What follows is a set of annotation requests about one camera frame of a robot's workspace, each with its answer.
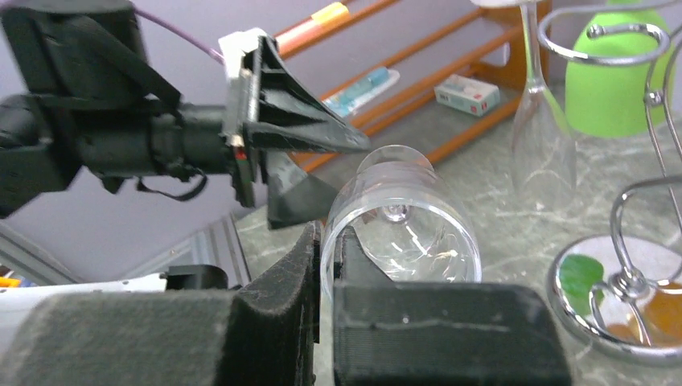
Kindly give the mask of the green plastic wine glass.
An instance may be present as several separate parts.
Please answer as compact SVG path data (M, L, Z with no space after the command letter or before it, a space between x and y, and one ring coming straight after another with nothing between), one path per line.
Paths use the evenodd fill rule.
M634 56L657 47L655 40L635 33L590 39L583 31L573 49L591 55ZM567 63L565 115L578 133L599 138L624 138L647 130L644 86L648 64L600 67Z

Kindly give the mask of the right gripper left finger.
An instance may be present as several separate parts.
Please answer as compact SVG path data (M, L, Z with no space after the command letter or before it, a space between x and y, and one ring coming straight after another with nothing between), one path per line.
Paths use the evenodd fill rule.
M312 385L321 225L240 289L211 265L1 292L4 385Z

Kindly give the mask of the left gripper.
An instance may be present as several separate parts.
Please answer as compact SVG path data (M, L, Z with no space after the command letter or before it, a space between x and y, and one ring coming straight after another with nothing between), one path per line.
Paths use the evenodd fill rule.
M256 150L353 154L370 139L332 111L288 71L273 38L259 36L236 79L226 80L221 137L236 200L256 206ZM266 155L267 221L272 230L327 217L338 190L305 172L287 153Z

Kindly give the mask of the clear wine glass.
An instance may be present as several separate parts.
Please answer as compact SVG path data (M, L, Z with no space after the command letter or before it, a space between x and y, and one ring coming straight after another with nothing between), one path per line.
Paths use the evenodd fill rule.
M557 211L573 198L576 145L567 118L541 68L536 1L475 1L501 9L518 6L524 30L526 81L512 123L511 180L520 202L534 211Z
M411 147L372 151L337 194L321 243L321 288L327 297L340 259L337 238L347 227L394 281L482 280L479 246L461 200Z

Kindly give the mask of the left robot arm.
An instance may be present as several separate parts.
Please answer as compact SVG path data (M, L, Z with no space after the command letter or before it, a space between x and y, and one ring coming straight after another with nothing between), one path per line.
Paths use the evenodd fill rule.
M293 152L352 154L368 136L307 90L261 29L220 39L221 105L185 103L149 64L130 1L4 1L1 25L27 90L1 102L1 216L43 193L66 191L82 168L117 193L135 179L167 176L192 188L231 179L254 207L268 187L273 229L323 218L335 189L309 175Z

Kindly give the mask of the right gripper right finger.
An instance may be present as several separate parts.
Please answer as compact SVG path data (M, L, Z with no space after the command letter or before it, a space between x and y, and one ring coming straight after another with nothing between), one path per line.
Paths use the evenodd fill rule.
M337 236L337 385L571 385L540 295L522 285L393 281L356 231Z

